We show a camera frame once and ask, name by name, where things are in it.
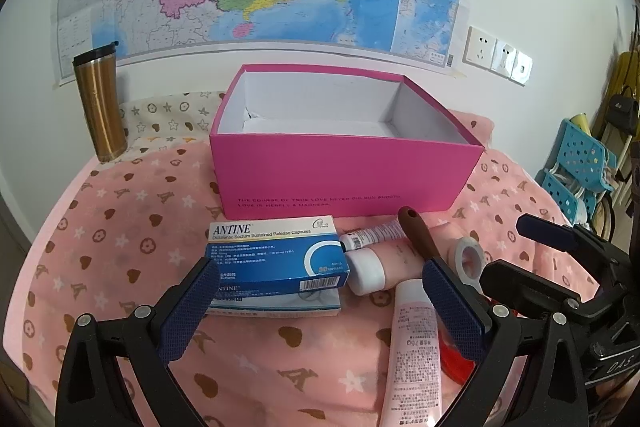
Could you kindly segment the pale pink printed tube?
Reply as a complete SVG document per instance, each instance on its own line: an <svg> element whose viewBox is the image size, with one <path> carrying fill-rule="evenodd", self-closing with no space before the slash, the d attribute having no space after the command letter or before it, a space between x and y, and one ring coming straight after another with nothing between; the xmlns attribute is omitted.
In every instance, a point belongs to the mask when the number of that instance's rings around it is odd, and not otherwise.
<svg viewBox="0 0 640 427"><path fill-rule="evenodd" d="M437 315L420 280L398 284L382 426L434 426L442 416Z"/></svg>

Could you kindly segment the peach cosmetic tube white cap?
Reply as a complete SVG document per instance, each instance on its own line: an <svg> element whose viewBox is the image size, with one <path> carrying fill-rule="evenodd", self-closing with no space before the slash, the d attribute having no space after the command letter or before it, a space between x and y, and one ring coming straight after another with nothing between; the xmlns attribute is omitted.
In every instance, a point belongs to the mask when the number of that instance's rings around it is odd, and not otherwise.
<svg viewBox="0 0 640 427"><path fill-rule="evenodd" d="M457 274L454 269L454 246L461 237L470 236L452 223L437 225L431 228L430 233L439 254ZM388 291L401 282L418 279L424 263L407 236L358 251L346 251L346 259L349 265L347 284L357 296Z"/></svg>

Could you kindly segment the white teal medicine box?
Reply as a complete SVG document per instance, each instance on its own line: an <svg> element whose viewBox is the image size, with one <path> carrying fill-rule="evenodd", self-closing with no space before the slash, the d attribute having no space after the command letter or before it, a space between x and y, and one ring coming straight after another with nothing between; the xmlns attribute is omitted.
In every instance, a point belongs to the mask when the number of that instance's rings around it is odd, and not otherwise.
<svg viewBox="0 0 640 427"><path fill-rule="evenodd" d="M332 288L299 294L213 300L207 314L254 319L300 319L334 317L341 309L340 293L337 288Z"/></svg>

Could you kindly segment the blue Antine medicine box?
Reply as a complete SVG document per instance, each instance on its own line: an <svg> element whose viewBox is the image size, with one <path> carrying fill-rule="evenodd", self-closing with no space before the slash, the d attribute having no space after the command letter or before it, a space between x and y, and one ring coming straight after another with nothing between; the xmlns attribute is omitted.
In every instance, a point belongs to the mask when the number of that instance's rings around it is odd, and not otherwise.
<svg viewBox="0 0 640 427"><path fill-rule="evenodd" d="M205 256L218 267L224 300L340 288L349 276L330 216L214 222Z"/></svg>

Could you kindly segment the blue perforated plastic baskets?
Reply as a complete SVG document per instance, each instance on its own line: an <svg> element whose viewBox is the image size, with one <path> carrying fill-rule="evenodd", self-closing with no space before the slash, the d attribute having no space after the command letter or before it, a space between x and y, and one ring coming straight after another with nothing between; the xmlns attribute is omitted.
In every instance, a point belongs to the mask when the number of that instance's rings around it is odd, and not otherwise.
<svg viewBox="0 0 640 427"><path fill-rule="evenodd" d="M616 156L599 140L564 119L536 181L571 225L586 225L597 203L614 191L616 166Z"/></svg>

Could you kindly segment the black handbag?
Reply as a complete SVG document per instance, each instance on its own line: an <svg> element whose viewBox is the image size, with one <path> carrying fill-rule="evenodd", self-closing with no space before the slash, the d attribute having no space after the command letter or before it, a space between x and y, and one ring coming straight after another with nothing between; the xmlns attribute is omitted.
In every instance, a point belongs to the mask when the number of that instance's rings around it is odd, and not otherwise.
<svg viewBox="0 0 640 427"><path fill-rule="evenodd" d="M631 87L625 86L622 92L613 94L608 102L605 120L616 129L629 135L637 133L639 124L639 102Z"/></svg>

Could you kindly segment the pink patterned tablecloth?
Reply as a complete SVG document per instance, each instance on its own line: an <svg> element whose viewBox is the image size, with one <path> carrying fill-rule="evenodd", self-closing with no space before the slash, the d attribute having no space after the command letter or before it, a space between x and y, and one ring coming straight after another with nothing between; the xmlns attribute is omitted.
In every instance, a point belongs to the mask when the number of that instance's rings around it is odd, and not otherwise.
<svg viewBox="0 0 640 427"><path fill-rule="evenodd" d="M122 104L129 147L67 187L17 277L1 337L43 402L55 403L79 315L126 317L156 303L205 251L224 217L208 128L214 92ZM473 273L503 259L590 299L597 283L569 255L524 239L524 213L562 222L551 196L498 150L485 150L452 206L425 222ZM385 390L394 288L346 287L217 300L171 364L211 426L374 426Z"/></svg>

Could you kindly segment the yellow hanging garment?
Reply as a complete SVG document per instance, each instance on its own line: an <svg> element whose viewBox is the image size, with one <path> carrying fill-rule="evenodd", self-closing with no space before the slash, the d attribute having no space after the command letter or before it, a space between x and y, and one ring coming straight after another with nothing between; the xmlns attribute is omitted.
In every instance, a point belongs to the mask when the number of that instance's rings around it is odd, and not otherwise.
<svg viewBox="0 0 640 427"><path fill-rule="evenodd" d="M639 102L639 51L627 51L620 54L614 67L613 74L606 85L603 101L599 108L594 129L598 138L602 138L606 125L605 114L608 110L608 102L611 96L622 92L625 84L634 91L634 97Z"/></svg>

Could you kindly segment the pink cardboard box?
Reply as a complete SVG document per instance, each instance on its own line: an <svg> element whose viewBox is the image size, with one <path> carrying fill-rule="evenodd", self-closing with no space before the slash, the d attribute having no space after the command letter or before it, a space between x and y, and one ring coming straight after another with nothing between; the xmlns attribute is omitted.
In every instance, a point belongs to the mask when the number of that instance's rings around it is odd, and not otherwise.
<svg viewBox="0 0 640 427"><path fill-rule="evenodd" d="M484 152L410 78L328 65L242 66L209 140L230 220L447 210Z"/></svg>

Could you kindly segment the gold steel travel tumbler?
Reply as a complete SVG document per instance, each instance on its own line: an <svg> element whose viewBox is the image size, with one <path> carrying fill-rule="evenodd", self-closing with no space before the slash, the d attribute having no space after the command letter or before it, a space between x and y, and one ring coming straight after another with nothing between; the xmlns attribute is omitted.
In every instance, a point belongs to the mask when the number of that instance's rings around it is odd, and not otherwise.
<svg viewBox="0 0 640 427"><path fill-rule="evenodd" d="M99 162L109 162L127 150L116 87L117 41L73 58L82 109Z"/></svg>

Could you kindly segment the white wall socket panel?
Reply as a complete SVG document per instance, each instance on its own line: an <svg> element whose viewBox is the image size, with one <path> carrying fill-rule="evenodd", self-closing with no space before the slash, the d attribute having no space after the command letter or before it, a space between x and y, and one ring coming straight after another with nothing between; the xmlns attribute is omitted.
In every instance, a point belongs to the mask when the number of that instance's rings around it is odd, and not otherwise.
<svg viewBox="0 0 640 427"><path fill-rule="evenodd" d="M526 85L534 64L522 50L474 26L469 27L462 61L520 86Z"/></svg>

